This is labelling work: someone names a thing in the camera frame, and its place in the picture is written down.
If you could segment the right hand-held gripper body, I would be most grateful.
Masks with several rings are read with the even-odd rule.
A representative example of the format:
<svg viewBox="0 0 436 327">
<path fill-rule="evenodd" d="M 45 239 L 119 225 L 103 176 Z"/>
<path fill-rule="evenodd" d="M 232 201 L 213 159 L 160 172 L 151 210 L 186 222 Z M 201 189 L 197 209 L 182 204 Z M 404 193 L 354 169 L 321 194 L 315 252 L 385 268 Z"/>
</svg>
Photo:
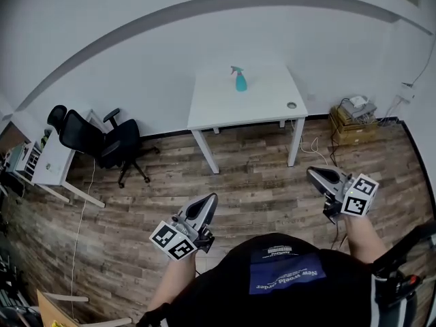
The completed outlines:
<svg viewBox="0 0 436 327">
<path fill-rule="evenodd" d="M 334 198 L 327 198 L 323 214 L 336 223 L 340 215 L 364 217 L 375 199 L 379 183 L 365 174 L 351 177 Z"/>
</svg>

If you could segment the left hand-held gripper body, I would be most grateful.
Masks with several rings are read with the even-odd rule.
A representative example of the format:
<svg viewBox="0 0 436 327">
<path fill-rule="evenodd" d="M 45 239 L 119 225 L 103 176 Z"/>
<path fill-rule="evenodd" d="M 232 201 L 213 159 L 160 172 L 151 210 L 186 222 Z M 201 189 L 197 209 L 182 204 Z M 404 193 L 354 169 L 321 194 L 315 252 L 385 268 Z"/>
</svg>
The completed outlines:
<svg viewBox="0 0 436 327">
<path fill-rule="evenodd" d="M 215 237 L 206 224 L 192 226 L 174 215 L 168 221 L 161 221 L 149 240 L 170 259 L 182 260 L 198 250 L 207 253 Z"/>
</svg>

